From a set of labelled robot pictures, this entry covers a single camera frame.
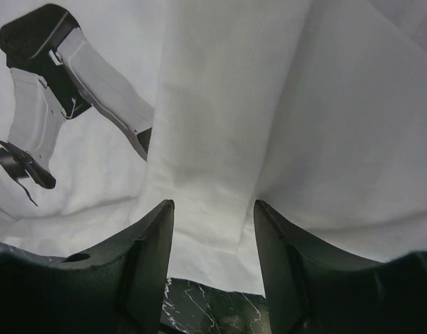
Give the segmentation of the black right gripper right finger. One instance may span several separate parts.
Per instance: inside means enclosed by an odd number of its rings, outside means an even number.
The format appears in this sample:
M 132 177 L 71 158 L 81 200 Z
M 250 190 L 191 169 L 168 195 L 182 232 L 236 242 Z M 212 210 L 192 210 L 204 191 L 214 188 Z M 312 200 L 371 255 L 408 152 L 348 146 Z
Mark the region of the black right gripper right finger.
M 273 333 L 427 333 L 427 251 L 366 259 L 261 200 L 254 225 Z

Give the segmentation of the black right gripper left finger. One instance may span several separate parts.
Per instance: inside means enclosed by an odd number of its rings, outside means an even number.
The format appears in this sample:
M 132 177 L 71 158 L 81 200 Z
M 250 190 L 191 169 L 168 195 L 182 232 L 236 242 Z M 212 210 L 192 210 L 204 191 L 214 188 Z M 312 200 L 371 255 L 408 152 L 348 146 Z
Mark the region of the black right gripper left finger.
M 175 205 L 65 259 L 0 242 L 0 333 L 157 333 Z

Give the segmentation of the white printed t-shirt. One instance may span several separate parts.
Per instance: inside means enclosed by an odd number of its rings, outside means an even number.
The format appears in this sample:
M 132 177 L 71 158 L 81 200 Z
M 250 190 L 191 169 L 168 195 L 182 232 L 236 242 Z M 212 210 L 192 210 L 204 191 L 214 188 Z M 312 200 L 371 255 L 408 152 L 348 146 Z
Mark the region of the white printed t-shirt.
M 62 1 L 152 105 L 148 160 L 95 109 L 56 187 L 0 167 L 0 241 L 66 257 L 175 203 L 168 274 L 262 294 L 254 202 L 346 251 L 427 251 L 427 1 Z

